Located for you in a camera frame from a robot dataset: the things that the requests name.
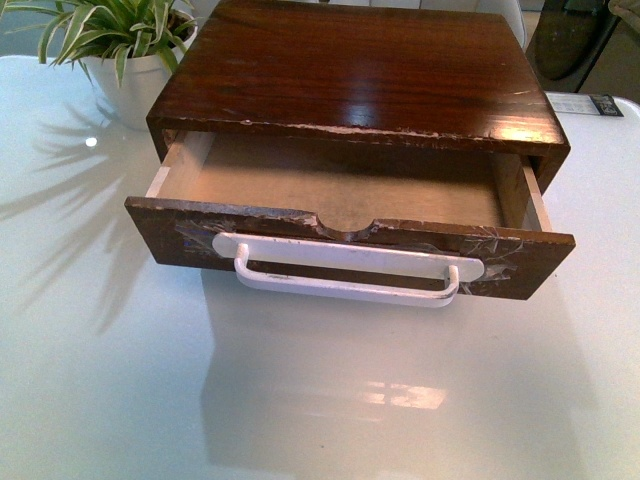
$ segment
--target potted plant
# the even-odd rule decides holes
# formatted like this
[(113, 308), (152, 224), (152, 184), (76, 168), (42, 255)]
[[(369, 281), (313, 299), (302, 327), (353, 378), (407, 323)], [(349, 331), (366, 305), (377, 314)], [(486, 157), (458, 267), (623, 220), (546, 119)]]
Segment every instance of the potted plant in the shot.
[(0, 0), (0, 18), (11, 11), (49, 17), (38, 44), (46, 63), (57, 31), (64, 32), (51, 65), (78, 63), (102, 87), (126, 125), (144, 129), (144, 118), (196, 34), (193, 17), (175, 0)]

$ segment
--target glossy wooden surface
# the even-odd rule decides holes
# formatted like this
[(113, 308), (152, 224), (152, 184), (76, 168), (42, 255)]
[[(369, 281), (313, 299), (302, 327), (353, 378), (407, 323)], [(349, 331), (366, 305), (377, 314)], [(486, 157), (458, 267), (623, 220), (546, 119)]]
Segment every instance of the glossy wooden surface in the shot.
[(161, 129), (526, 153), (543, 189), (569, 150), (504, 19), (459, 12), (222, 1), (148, 121), (161, 153)]

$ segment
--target drawer handle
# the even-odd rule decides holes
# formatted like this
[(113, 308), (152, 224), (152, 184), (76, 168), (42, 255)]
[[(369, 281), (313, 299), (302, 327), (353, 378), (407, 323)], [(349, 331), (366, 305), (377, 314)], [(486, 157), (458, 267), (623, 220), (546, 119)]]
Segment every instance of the drawer handle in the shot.
[[(484, 273), (484, 265), (474, 258), (257, 235), (221, 233), (214, 238), (213, 248), (223, 257), (234, 258), (238, 280), (248, 287), (417, 307), (448, 305), (461, 281), (473, 281)], [(443, 279), (445, 288), (426, 291), (262, 273), (248, 268), (250, 256), (252, 260), (295, 265), (410, 276), (422, 274), (427, 278)]]

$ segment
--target spider plant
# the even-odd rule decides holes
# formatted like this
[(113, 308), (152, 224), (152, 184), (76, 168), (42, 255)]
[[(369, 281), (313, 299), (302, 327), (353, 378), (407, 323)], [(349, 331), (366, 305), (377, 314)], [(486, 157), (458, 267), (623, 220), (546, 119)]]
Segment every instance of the spider plant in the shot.
[(82, 59), (98, 57), (115, 60), (118, 85), (122, 85), (127, 60), (157, 55), (173, 72), (178, 61), (172, 48), (186, 50), (183, 40), (195, 21), (179, 15), (175, 0), (0, 0), (3, 13), (27, 11), (51, 19), (41, 25), (38, 59), (47, 62), (51, 40), (58, 30), (64, 32), (60, 52), (52, 65), (78, 62), (87, 73)]

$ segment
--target striped leaf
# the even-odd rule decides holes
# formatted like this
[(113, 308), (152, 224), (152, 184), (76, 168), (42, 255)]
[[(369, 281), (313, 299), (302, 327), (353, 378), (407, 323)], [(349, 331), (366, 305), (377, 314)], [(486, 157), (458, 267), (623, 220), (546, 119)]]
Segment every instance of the striped leaf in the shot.
[(42, 35), (40, 35), (40, 40), (38, 41), (38, 61), (40, 63), (47, 62), (47, 51), (49, 50), (49, 45), (51, 45), (51, 40), (53, 40), (56, 30), (68, 22), (71, 15), (73, 15), (73, 12), (67, 12), (59, 15), (44, 27)]
[(124, 71), (127, 65), (127, 57), (133, 47), (131, 45), (122, 45), (116, 49), (116, 80), (118, 81), (118, 87), (122, 87), (122, 79), (124, 78)]

